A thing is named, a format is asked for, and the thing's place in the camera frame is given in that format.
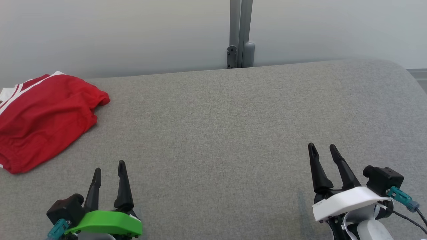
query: white stripe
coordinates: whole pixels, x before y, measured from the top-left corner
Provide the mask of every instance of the white stripe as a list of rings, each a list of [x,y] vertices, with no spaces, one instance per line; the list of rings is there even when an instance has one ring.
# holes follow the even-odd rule
[[[21,91],[23,84],[19,84],[17,93],[11,99],[9,99],[9,101],[4,106],[0,105],[0,114],[2,114],[4,112],[4,110],[10,105],[10,103],[12,103],[13,101],[15,101],[19,96],[21,96],[22,94],[24,94],[25,92],[27,92],[28,90],[30,90],[31,88],[33,88],[34,86],[40,84],[44,80],[46,80],[46,79],[48,79],[48,78],[50,78],[52,76],[56,76],[56,75],[65,75],[65,74],[61,73],[60,71],[56,71],[54,74],[50,75],[49,77],[47,77],[45,79],[42,79],[39,82],[35,83],[34,85],[26,88],[24,91]]]
[[[18,85],[15,85],[13,88],[3,88],[3,90],[0,93],[0,101],[2,101],[0,102],[0,108],[7,100],[9,100],[12,97],[17,87]]]

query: teal cable connector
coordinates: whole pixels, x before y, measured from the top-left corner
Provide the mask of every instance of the teal cable connector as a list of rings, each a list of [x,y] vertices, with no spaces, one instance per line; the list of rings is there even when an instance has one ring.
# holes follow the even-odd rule
[[[46,240],[58,240],[65,233],[65,231],[70,227],[70,222],[65,221],[64,219],[58,220],[50,230],[47,235]]]
[[[411,196],[404,193],[397,187],[391,187],[390,190],[387,192],[387,195],[393,198],[394,200],[400,202],[401,204],[405,205],[405,207],[413,213],[415,213],[416,209],[420,207],[420,204],[418,202],[413,201]]]

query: red shorts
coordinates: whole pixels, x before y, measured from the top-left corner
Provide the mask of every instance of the red shorts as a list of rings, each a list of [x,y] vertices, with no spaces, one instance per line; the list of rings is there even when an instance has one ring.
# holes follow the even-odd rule
[[[67,148],[96,122],[106,92],[61,72],[15,86],[0,103],[0,164],[24,173]]]

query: couch cushion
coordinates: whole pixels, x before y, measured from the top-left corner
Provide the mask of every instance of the couch cushion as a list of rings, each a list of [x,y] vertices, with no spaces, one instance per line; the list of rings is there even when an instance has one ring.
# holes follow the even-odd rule
[[[46,211],[86,196],[102,168],[101,209],[113,208],[126,162],[143,239],[331,239],[314,221],[307,144],[341,187],[329,144],[364,185],[367,165],[405,176],[402,190],[427,213],[427,95],[402,67],[325,61],[90,79],[109,93],[98,124],[33,171],[0,171],[4,239],[43,239]],[[397,211],[411,215],[403,206]],[[421,223],[419,218],[411,215]],[[416,226],[382,220],[395,239]]]

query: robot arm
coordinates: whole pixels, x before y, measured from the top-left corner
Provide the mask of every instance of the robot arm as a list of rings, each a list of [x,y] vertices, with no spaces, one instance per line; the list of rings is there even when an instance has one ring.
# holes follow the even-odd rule
[[[341,189],[333,189],[313,143],[308,144],[308,152],[316,193],[313,205],[315,220],[326,222],[335,240],[392,239],[377,219],[391,215],[386,208],[393,210],[393,203],[386,191],[392,186],[400,187],[403,176],[389,168],[368,166],[364,170],[364,175],[369,177],[368,187],[362,187],[336,146],[331,144],[332,159],[343,183]]]
[[[113,211],[99,210],[101,169],[97,168],[85,205],[83,196],[74,194],[56,201],[46,215],[55,224],[48,235],[52,240],[76,240],[81,231],[104,234],[102,240],[130,240],[142,235],[142,223],[133,211],[134,202],[124,161],[119,161],[119,191]]]

